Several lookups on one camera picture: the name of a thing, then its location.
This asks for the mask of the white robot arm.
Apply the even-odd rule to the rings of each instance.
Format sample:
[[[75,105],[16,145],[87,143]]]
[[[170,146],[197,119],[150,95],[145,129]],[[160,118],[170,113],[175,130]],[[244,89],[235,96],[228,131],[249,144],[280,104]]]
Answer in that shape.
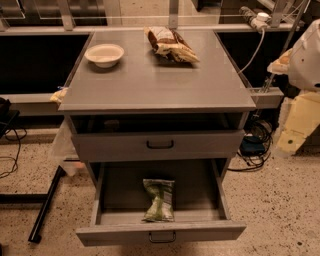
[[[294,46],[267,67],[276,75],[287,75],[300,90],[320,90],[320,19],[311,23]]]

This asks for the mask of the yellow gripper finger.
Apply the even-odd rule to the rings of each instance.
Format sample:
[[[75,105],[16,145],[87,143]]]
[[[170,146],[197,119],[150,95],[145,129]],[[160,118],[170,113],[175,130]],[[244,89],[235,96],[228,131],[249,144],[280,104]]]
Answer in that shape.
[[[269,64],[267,71],[276,75],[287,75],[291,53],[292,49],[284,52],[278,59]]]

